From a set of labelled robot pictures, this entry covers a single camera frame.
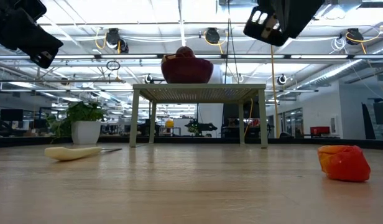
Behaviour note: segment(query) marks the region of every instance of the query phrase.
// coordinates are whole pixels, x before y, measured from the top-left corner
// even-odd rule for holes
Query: ceiling
[[[116,54],[113,49],[102,46],[104,33],[109,28],[118,28],[120,35],[129,45],[130,54],[173,54],[182,46],[180,13],[178,0],[42,0],[47,7],[47,13],[37,22],[48,33],[63,41],[64,46],[59,54]],[[204,33],[208,27],[215,27],[221,35],[223,52],[229,54],[270,54],[270,45],[245,36],[242,31],[244,23],[250,13],[250,7],[231,8],[233,41],[226,42],[228,30],[228,12],[217,6],[216,0],[182,0],[182,20],[186,45],[196,54],[220,54],[218,46],[208,45],[204,38],[199,38],[199,33]],[[275,47],[275,54],[344,54],[343,50],[334,50],[334,41],[339,34],[345,34],[347,28],[359,28],[365,38],[378,35],[380,26],[381,35],[366,44],[370,46],[383,41],[383,8],[358,8],[349,12],[332,11],[326,16],[317,17],[299,35],[298,39],[288,41],[282,47]],[[350,54],[361,54],[360,45],[345,45]],[[0,54],[21,54],[11,52],[0,46]],[[15,69],[37,75],[37,67],[29,64],[26,67],[16,67],[22,62],[1,61]],[[131,88],[134,83],[142,83],[144,77],[150,73],[155,77],[162,77],[160,60],[145,60],[147,65],[122,66],[119,77],[123,83],[95,83],[97,89],[123,89]],[[93,80],[101,77],[98,67],[102,65],[89,63],[88,66],[63,66],[54,68],[53,71],[41,69],[47,73],[44,78],[85,79]],[[224,62],[215,61],[225,70]],[[276,63],[276,75],[285,74],[292,77],[291,82],[301,82],[328,66],[329,63]],[[229,61],[229,69],[236,70],[236,65]],[[266,83],[272,88],[272,66],[269,63],[237,63],[238,72],[242,75],[243,83]],[[67,88],[58,83],[51,83],[52,88]],[[130,103],[129,94],[110,93],[113,97],[125,103]]]

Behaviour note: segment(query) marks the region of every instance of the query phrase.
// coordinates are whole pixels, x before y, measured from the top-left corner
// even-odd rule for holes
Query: metal table
[[[151,121],[155,121],[158,103],[237,103],[239,119],[243,121],[244,102],[258,95],[261,127],[266,127],[265,88],[266,84],[134,84],[129,146],[136,147],[140,96],[152,102]],[[240,144],[244,144],[244,122],[240,122],[239,129]],[[150,122],[150,143],[154,143],[154,130],[155,122]],[[261,146],[267,147],[266,128],[261,128]]]

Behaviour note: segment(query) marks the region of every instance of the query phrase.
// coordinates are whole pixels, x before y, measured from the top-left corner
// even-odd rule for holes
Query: perforated tabletop
[[[157,103],[239,103],[258,95],[266,84],[134,84]]]

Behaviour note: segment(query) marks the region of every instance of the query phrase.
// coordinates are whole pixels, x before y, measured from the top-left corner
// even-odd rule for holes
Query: potted plant
[[[101,122],[106,114],[99,103],[72,103],[66,110],[66,118],[57,121],[48,117],[51,130],[57,137],[70,136],[74,144],[96,144]]]

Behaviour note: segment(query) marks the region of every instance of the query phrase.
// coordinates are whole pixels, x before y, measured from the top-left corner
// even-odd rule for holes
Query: yellow ball
[[[173,128],[173,121],[172,120],[168,120],[167,122],[165,122],[165,127],[166,128]]]

